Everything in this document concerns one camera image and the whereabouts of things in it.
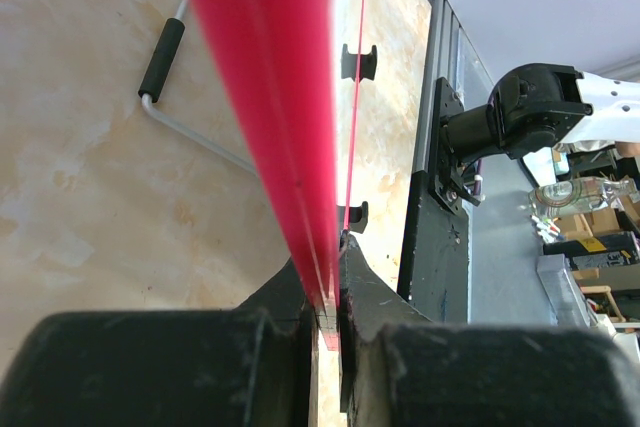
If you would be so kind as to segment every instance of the red acrylic sheet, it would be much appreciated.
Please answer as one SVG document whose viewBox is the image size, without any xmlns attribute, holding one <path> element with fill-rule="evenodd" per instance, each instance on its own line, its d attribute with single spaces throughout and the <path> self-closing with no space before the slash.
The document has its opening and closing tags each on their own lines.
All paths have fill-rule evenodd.
<svg viewBox="0 0 640 427">
<path fill-rule="evenodd" d="M 191 0 L 316 309 L 338 302 L 329 0 Z"/>
</svg>

